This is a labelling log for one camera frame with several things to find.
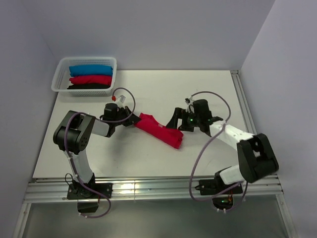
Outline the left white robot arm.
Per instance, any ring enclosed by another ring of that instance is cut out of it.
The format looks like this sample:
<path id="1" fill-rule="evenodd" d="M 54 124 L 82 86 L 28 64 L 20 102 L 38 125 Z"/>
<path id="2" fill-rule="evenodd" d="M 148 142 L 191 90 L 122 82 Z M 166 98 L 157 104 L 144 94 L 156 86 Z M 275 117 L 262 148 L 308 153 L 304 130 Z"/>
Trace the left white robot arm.
<path id="1" fill-rule="evenodd" d="M 92 134 L 110 138 L 117 126 L 135 125 L 141 119 L 122 103 L 107 103 L 100 118 L 69 111 L 53 134 L 53 142 L 68 157 L 72 169 L 72 184 L 68 195 L 79 199 L 111 197 L 111 183 L 96 183 L 90 168 L 86 147 Z"/>

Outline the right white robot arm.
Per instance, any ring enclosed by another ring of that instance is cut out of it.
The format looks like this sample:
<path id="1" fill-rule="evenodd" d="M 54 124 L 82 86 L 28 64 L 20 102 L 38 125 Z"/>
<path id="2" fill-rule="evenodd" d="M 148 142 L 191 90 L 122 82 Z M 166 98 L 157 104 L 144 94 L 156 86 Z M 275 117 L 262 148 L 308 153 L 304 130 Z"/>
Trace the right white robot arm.
<path id="1" fill-rule="evenodd" d="M 229 125 L 213 116 L 205 99 L 187 98 L 186 109 L 175 108 L 166 127 L 192 132 L 197 127 L 210 138 L 216 138 L 237 151 L 238 164 L 215 173 L 213 179 L 199 181 L 196 190 L 201 195 L 240 194 L 240 184 L 254 183 L 279 170 L 279 164 L 268 137 L 252 134 Z"/>

